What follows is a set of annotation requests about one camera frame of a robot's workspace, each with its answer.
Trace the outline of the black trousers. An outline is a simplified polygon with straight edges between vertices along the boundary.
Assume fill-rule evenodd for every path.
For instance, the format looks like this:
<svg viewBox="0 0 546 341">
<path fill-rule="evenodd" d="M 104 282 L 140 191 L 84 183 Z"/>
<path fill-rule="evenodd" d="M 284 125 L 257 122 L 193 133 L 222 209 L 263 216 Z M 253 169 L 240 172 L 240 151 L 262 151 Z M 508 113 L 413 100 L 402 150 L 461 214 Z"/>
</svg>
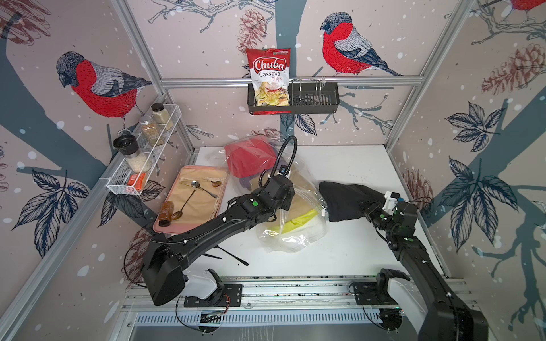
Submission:
<svg viewBox="0 0 546 341">
<path fill-rule="evenodd" d="M 383 193 L 363 185 L 322 181 L 318 188 L 330 223 L 360 219 L 369 207 L 385 202 Z"/>
</svg>

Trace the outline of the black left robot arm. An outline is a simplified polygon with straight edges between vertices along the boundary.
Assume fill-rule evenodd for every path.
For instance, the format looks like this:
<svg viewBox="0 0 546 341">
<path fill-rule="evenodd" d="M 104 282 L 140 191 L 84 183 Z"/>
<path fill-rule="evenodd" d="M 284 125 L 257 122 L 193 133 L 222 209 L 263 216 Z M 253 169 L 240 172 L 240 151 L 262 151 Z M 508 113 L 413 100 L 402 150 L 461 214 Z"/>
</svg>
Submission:
<svg viewBox="0 0 546 341">
<path fill-rule="evenodd" d="M 272 221 L 278 210 L 289 210 L 294 195 L 290 179 L 273 176 L 263 187 L 233 198 L 225 212 L 189 232 L 152 237 L 141 274 L 153 304 L 161 306 L 179 296 L 189 296 L 209 306 L 218 305 L 226 296 L 219 275 L 212 269 L 202 274 L 192 272 L 190 265 L 232 236 Z"/>
</svg>

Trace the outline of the beige knitted garment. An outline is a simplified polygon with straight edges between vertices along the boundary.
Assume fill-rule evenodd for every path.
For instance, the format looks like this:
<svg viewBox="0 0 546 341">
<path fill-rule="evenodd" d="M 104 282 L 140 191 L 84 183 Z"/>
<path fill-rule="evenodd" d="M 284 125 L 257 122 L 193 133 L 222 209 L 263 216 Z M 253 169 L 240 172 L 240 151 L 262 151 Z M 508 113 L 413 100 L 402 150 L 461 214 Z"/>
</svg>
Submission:
<svg viewBox="0 0 546 341">
<path fill-rule="evenodd" d="M 284 223 L 302 216 L 310 210 L 315 210 L 318 212 L 318 215 L 320 215 L 322 209 L 319 207 L 319 199 L 317 198 L 313 184 L 301 175 L 298 170 L 290 170 L 289 179 L 294 184 L 295 196 L 287 213 L 287 217 L 284 219 Z M 281 212 L 281 210 L 277 211 L 277 219 L 274 222 L 262 223 L 262 226 L 266 227 L 268 230 L 270 230 L 270 227 L 276 227 L 278 225 L 281 227 Z"/>
</svg>

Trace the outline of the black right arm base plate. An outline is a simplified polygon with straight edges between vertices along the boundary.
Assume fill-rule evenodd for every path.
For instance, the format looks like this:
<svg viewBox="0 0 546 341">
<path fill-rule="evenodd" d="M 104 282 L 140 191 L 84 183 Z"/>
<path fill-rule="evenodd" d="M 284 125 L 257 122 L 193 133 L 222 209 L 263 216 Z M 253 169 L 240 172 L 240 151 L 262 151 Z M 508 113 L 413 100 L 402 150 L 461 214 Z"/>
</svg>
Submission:
<svg viewBox="0 0 546 341">
<path fill-rule="evenodd" d="M 354 295 L 356 305 L 398 305 L 388 294 L 379 292 L 372 282 L 353 282 L 348 289 Z"/>
</svg>

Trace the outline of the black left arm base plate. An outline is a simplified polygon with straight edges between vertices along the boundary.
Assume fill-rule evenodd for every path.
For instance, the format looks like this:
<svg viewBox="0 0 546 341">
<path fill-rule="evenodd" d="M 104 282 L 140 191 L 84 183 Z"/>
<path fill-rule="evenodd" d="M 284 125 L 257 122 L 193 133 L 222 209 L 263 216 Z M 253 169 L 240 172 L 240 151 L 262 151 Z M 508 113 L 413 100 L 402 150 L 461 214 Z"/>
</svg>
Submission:
<svg viewBox="0 0 546 341">
<path fill-rule="evenodd" d="M 243 294 L 242 284 L 223 284 L 211 296 L 200 299 L 196 296 L 187 296 L 184 308 L 231 308 L 240 307 Z"/>
</svg>

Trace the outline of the clear plastic vacuum bag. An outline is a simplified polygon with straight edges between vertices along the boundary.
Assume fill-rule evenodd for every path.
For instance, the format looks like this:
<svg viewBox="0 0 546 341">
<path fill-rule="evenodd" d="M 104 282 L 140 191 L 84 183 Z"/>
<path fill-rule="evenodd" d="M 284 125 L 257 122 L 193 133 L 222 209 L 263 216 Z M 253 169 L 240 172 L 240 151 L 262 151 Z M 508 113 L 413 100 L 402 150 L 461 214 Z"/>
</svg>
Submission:
<svg viewBox="0 0 546 341">
<path fill-rule="evenodd" d="M 326 202 L 297 156 L 295 136 L 249 136 L 223 149 L 232 180 L 253 195 L 250 207 L 264 210 L 257 238 L 265 251 L 294 254 L 326 236 Z"/>
</svg>

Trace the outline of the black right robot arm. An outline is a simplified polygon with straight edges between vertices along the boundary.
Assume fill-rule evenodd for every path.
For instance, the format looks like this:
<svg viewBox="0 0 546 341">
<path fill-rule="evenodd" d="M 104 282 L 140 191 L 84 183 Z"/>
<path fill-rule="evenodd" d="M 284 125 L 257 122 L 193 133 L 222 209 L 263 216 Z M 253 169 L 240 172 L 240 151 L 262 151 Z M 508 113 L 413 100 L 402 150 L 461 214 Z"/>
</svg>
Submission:
<svg viewBox="0 0 546 341">
<path fill-rule="evenodd" d="M 487 340 L 489 324 L 450 289 L 432 264 L 424 244 L 415 236 L 417 207 L 394 198 L 376 202 L 363 212 L 373 226 L 385 232 L 393 252 L 424 299 L 427 312 L 419 340 Z"/>
</svg>

